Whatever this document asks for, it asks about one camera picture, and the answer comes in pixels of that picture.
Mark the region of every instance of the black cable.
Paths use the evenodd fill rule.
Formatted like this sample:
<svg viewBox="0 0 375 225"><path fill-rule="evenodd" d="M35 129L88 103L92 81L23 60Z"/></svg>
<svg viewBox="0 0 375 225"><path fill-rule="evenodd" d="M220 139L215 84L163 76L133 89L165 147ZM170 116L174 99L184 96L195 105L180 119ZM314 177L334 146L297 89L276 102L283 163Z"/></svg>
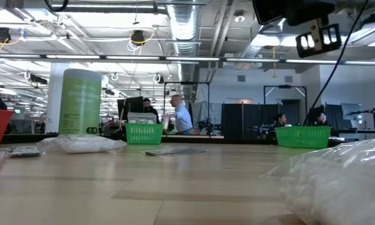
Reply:
<svg viewBox="0 0 375 225"><path fill-rule="evenodd" d="M362 6L360 12L359 12L358 15L357 15L356 20L354 21L354 24L351 26L350 32L349 32L349 34L347 35L347 38L346 38L346 40L345 40L345 42L344 42L344 44L343 44L342 52L340 53L340 56L338 57L335 66L333 67L333 70L332 70L332 72L331 72L331 75L329 75L329 77L328 77L328 79L327 79L327 81L326 81L324 87L322 87L322 89L321 89L321 91L319 92L317 98L315 99L314 103L312 104L312 106L311 106L311 108L310 108L309 112L307 113L307 116L306 116L306 118L305 118L305 120L304 120L303 125L306 125L306 123L307 123L307 119L308 119L308 115L310 115L311 111L314 109L315 105L317 104L318 99L321 97L321 94L325 91L326 86L327 86L327 85L329 84L329 82L331 81L331 79L332 79L332 77L333 77L333 74L334 74L335 71L336 71L336 68L338 68L338 65L339 65L339 63L340 63L340 61L341 61L341 59L342 59L342 57L343 57L344 50L346 50L346 46L348 45L348 42L349 42L349 40L350 40L350 36L351 36L351 34L353 33L353 30L354 30L354 28L356 27L356 24L357 24L357 22L359 21L359 19L360 19L360 17L361 17L361 14L364 12L364 10L365 10L365 8L366 8L368 2L369 2L369 0L366 0L366 1L365 1L364 5Z"/></svg>
<svg viewBox="0 0 375 225"><path fill-rule="evenodd" d="M62 11L64 11L64 9L67 8L67 6L68 6L68 1L69 1L69 0L64 0L64 1L62 2L62 6L61 6L60 8L54 9L53 7L51 7L51 5L50 5L50 3L49 3L49 0L44 0L44 2L46 3L47 7L48 7L51 11L53 11L53 12L55 12L55 13L58 13L58 12L62 12Z"/></svg>

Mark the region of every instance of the green basket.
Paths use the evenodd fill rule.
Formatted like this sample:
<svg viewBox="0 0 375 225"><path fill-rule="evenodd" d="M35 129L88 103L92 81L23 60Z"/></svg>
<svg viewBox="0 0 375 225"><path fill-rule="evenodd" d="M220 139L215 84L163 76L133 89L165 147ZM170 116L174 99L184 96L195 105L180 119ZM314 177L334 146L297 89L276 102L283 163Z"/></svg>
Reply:
<svg viewBox="0 0 375 225"><path fill-rule="evenodd" d="M323 149L328 146L331 127L279 127L275 131L277 143L280 146Z"/></svg>
<svg viewBox="0 0 375 225"><path fill-rule="evenodd" d="M128 144L160 144L162 136L162 124L126 123L126 140Z"/></svg>

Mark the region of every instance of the white column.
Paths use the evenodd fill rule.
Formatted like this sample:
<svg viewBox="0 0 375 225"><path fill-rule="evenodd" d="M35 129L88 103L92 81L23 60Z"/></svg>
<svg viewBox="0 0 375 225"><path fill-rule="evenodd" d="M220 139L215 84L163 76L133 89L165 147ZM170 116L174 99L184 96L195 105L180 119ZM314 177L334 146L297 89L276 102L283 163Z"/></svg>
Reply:
<svg viewBox="0 0 375 225"><path fill-rule="evenodd" d="M58 133L64 71L69 63L51 63L45 133Z"/></svg>

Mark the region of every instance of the table surface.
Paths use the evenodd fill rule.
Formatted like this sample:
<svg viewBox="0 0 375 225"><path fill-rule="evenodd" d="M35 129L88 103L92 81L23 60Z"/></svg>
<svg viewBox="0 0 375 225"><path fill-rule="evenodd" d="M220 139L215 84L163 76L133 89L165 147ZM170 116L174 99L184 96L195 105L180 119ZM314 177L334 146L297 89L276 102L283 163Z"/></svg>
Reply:
<svg viewBox="0 0 375 225"><path fill-rule="evenodd" d="M172 157L143 153L185 147L208 152ZM0 151L0 225L304 224L284 208L277 181L259 176L305 151L162 144L17 159Z"/></svg>

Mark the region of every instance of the blue shirt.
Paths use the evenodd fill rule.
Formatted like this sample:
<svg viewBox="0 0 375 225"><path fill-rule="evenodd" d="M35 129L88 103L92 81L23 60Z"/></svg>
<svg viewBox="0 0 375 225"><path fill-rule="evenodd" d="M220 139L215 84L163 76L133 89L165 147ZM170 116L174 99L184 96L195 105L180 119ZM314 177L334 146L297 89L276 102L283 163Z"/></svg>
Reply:
<svg viewBox="0 0 375 225"><path fill-rule="evenodd" d="M175 128L178 132L193 128L189 111L182 103L175 107Z"/></svg>

